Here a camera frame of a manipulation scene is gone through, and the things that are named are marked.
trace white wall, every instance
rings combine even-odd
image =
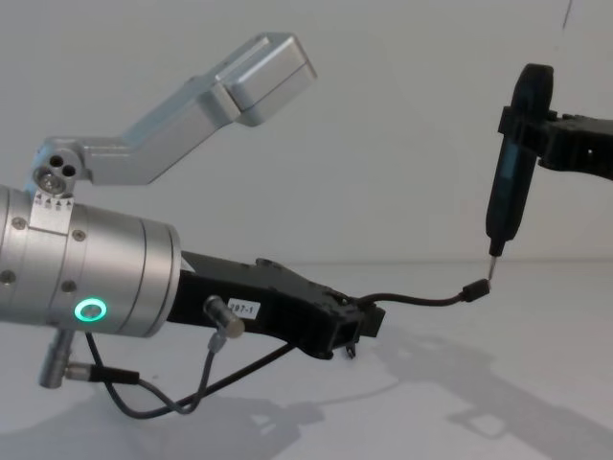
[[[45,136],[112,135],[250,35],[298,34],[320,79],[143,189],[79,198],[175,224],[186,249],[286,262],[485,257],[502,106],[526,62],[554,108],[613,117],[606,0],[3,0],[0,183]],[[613,184],[537,171],[509,255],[613,255]]]

